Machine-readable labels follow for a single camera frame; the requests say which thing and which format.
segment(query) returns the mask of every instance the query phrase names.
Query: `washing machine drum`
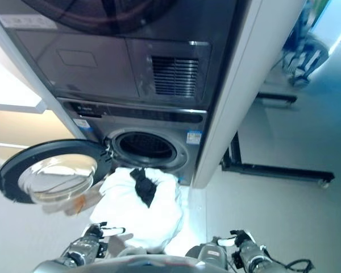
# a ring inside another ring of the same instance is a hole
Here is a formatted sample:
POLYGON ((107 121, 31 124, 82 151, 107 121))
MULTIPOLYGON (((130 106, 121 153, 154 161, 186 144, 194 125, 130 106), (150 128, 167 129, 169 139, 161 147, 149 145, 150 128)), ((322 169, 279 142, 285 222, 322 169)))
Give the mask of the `washing machine drum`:
POLYGON ((97 35, 134 31, 161 17, 176 0, 23 0, 55 22, 97 35))
POLYGON ((129 132, 114 139, 114 150, 135 165, 158 167, 174 161, 176 148, 166 139, 144 132, 129 132))

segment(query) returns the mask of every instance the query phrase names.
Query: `caster wheel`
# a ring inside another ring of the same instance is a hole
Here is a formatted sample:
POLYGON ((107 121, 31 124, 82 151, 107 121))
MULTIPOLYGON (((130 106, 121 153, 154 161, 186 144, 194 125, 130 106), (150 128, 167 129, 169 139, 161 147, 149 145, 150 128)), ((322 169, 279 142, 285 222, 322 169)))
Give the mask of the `caster wheel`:
POLYGON ((322 188, 322 189, 327 189, 330 186, 330 181, 328 180, 318 180, 318 185, 322 188))

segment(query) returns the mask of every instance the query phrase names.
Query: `black cloth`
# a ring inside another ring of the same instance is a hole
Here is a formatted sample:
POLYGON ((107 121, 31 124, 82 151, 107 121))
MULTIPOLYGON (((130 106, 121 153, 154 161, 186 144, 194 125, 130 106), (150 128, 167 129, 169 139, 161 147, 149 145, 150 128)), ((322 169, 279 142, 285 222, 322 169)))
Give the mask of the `black cloth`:
POLYGON ((157 185, 145 176, 144 168, 134 169, 130 176, 136 181, 135 191, 141 200, 148 206, 152 204, 157 185))

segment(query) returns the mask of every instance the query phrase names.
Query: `washing machine door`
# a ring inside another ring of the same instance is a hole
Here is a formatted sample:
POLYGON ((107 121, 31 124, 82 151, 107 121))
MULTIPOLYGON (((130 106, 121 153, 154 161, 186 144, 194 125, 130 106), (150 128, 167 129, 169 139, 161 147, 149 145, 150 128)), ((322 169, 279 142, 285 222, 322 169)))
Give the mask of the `washing machine door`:
POLYGON ((134 31, 161 17, 176 0, 23 0, 52 20, 96 35, 134 31))
POLYGON ((45 142, 19 152, 1 167, 0 190, 16 202, 53 204, 83 194, 110 168, 111 155, 97 142, 45 142))

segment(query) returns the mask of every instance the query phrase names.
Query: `washing machine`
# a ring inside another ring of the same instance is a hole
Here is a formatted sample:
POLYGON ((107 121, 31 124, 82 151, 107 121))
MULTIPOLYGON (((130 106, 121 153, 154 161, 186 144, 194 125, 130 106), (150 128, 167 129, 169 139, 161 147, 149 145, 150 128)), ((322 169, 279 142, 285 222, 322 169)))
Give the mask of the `washing machine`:
POLYGON ((0 169, 0 190, 16 202, 50 203, 84 193, 116 167, 152 167, 189 185, 207 112, 59 98, 87 140, 30 147, 0 169))

